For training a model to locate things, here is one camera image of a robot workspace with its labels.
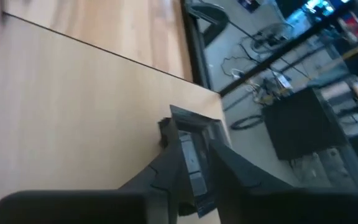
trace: wire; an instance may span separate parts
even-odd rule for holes
[[[227,112],[228,110],[230,110],[231,108],[235,107],[237,104],[239,104],[241,101],[243,101],[244,99],[248,98],[252,94],[253,93],[248,92],[247,94],[245,94],[244,96],[240,97],[238,100],[236,100],[235,102],[230,104],[227,108],[224,108],[223,111]]]
[[[224,64],[225,64],[226,61],[230,61],[230,60],[233,60],[233,59],[234,59],[234,60],[246,59],[246,60],[248,60],[248,61],[251,62],[251,60],[249,60],[247,57],[234,57],[234,56],[229,57],[229,58],[225,57],[225,58],[223,59],[223,62],[221,63],[221,69],[222,69],[223,74],[228,75],[228,76],[231,76],[231,77],[232,77],[232,73],[227,73],[227,72],[226,72],[226,70],[225,70],[225,68],[224,68]]]
[[[242,123],[246,122],[246,121],[249,121],[249,120],[255,120],[254,122],[250,123],[250,124],[247,124],[247,125],[241,125]],[[232,130],[235,130],[235,131],[243,131],[243,130],[247,130],[247,129],[250,129],[250,128],[253,128],[253,127],[256,127],[257,125],[260,125],[264,122],[264,118],[262,115],[251,115],[251,116],[248,116],[246,118],[242,118],[234,123],[232,123],[230,125],[230,128]]]
[[[246,50],[246,48],[242,45],[243,41],[245,41],[245,40],[248,39],[248,38],[254,39],[253,36],[243,37],[243,38],[241,39],[239,45],[240,45],[240,47],[242,48],[242,50],[247,54],[247,56],[248,56],[252,61],[254,61],[254,62],[256,62],[256,63],[260,63],[260,61],[258,61],[258,60],[256,60],[256,59],[252,58],[252,57],[248,54],[248,51]],[[286,61],[284,58],[281,57],[280,59],[281,59],[284,63],[286,63],[287,65],[290,65],[290,63],[289,63],[288,61]],[[279,73],[281,73],[281,70],[278,70],[278,69],[274,68],[273,66],[270,66],[270,69],[273,70],[274,72],[279,72]],[[296,70],[297,72],[299,72],[300,74],[302,74],[304,77],[310,79],[308,75],[306,75],[305,73],[301,72],[301,71],[300,71],[299,69],[297,69],[296,67],[292,67],[292,69]]]
[[[299,52],[297,51],[297,49],[294,49],[295,53],[296,53],[296,56],[298,58],[300,58],[301,56],[299,55]],[[309,72],[308,70],[306,69],[306,66],[304,65],[303,61],[301,62],[301,65],[303,67],[303,70],[306,72],[306,74],[304,74],[304,76],[308,79],[308,80],[311,80],[310,76],[309,76]]]
[[[344,125],[358,125],[358,120],[354,117],[354,115],[352,115],[351,118],[353,121],[341,121],[341,123]]]
[[[284,58],[280,58],[281,60],[283,60],[283,62],[285,62],[287,65],[290,65],[290,63],[288,63]],[[305,69],[305,72],[307,73],[307,70],[305,68],[305,65],[302,63],[303,65],[303,69]],[[292,67],[292,69],[294,69],[295,71],[299,72],[301,75],[303,75],[304,77],[306,77],[308,80],[311,80],[311,78],[309,77],[309,74],[305,74],[303,72],[301,72],[299,69],[297,69],[295,66]]]
[[[241,29],[241,27],[237,26],[235,23],[233,23],[232,21],[229,21],[229,23],[234,26],[235,28],[237,28],[238,30],[240,30],[241,32],[243,32],[245,35],[247,35],[248,37],[250,37],[252,40],[255,40],[253,35],[250,35],[248,32],[246,32],[245,30]]]

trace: red object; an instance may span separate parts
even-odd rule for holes
[[[352,13],[352,16],[345,20],[347,27],[358,38],[358,18]]]

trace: wooden table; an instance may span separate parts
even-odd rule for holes
[[[71,32],[103,32],[90,27]],[[160,152],[157,122],[169,105],[224,120],[215,92],[8,16],[0,30],[0,198],[120,187]],[[219,219],[215,211],[179,222]]]
[[[6,12],[192,81],[180,0],[5,0]]]

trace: yellow object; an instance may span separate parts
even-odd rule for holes
[[[339,65],[341,62],[355,56],[358,53],[358,47],[353,48],[352,50],[344,53],[341,57],[333,60],[331,63],[321,67],[319,70],[317,70],[313,75],[311,75],[311,77],[317,77],[318,75],[320,75],[323,72],[326,72],[332,68],[334,68],[336,65]],[[285,92],[287,92],[288,90],[286,88],[283,88],[281,90],[278,91],[278,94],[281,95]],[[268,101],[273,100],[273,97],[271,95],[269,96],[265,96],[262,99],[260,99],[259,103],[267,103]]]

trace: tile floor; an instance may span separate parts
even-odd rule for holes
[[[263,4],[253,14],[250,14],[242,8],[236,0],[204,0],[204,2],[217,4],[225,8],[230,20],[250,34],[254,34],[259,29],[269,24],[273,24],[274,22],[282,22],[280,15],[276,12],[273,5],[267,2],[267,0],[265,1],[265,4]],[[201,28],[205,28],[207,25],[208,24],[205,21],[200,21]],[[230,58],[245,56],[244,52],[237,45],[243,37],[245,37],[245,35],[241,31],[232,25],[229,25],[229,27],[227,27],[227,29],[206,49],[206,57],[207,62],[209,63],[209,70],[214,90],[219,91],[230,82],[233,82],[232,77],[225,75],[223,70],[225,70],[226,73],[230,73],[231,68],[248,70],[254,66],[248,60],[240,58],[226,61],[224,68],[221,68],[222,61],[225,57]],[[309,49],[310,45],[304,44],[295,51],[292,51],[284,56],[284,59],[288,62],[292,62],[299,56],[299,54],[304,54]],[[311,78],[313,78],[316,76],[313,75],[313,72],[316,70],[316,66],[323,66],[329,61],[331,61],[331,58],[327,52],[322,51],[308,60],[305,60],[302,64],[299,64],[296,67],[303,73],[308,73],[311,75]],[[285,65],[286,64],[282,60],[274,63],[274,67],[278,69],[283,68]],[[261,75],[271,75],[271,73],[270,71],[265,71]],[[295,88],[305,85],[308,81],[306,77],[293,69],[287,71],[286,75],[292,78],[291,84]],[[230,105],[232,102],[245,95],[245,93],[246,89],[244,86],[238,88],[236,91],[232,92],[223,99],[224,107]],[[252,98],[248,98],[226,112],[226,121],[227,124],[232,124],[238,119],[259,113],[259,106],[252,101]],[[230,130],[229,134],[232,140],[233,149],[241,156],[245,157],[272,175],[288,182],[289,184],[294,186],[302,185],[299,175],[295,175],[289,164],[277,159],[267,133],[267,129],[263,124],[244,131]]]

